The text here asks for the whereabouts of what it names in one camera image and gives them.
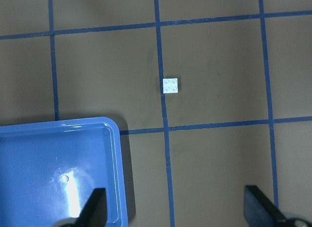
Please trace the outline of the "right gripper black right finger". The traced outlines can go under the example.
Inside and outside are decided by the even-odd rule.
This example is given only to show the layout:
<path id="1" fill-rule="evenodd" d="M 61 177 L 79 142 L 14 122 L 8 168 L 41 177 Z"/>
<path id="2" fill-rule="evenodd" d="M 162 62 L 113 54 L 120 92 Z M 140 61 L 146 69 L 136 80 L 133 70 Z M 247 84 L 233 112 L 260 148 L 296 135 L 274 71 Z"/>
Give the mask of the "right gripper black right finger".
<path id="1" fill-rule="evenodd" d="M 255 185 L 244 186 L 243 213 L 250 227 L 291 227 L 289 220 Z"/>

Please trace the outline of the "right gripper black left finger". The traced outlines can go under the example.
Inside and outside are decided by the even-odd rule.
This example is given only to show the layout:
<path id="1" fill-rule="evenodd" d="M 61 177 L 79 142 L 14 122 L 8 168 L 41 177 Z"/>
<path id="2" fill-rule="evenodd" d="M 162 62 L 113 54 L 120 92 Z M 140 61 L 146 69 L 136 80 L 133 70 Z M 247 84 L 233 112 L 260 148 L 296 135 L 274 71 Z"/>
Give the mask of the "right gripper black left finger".
<path id="1" fill-rule="evenodd" d="M 108 220 L 107 197 L 105 188 L 95 188 L 79 217 L 74 222 L 74 227 L 104 227 Z"/>

